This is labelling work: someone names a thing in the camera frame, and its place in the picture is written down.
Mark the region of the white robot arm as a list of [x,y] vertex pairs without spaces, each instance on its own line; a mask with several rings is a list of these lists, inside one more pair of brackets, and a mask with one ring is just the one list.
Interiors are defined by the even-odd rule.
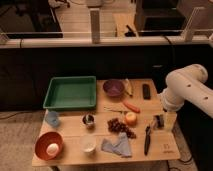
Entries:
[[189,101],[213,119],[213,89],[205,82],[208,79],[206,68],[192,64],[169,72],[165,78],[166,88],[158,94],[164,114],[164,129],[171,131],[177,115],[185,101]]

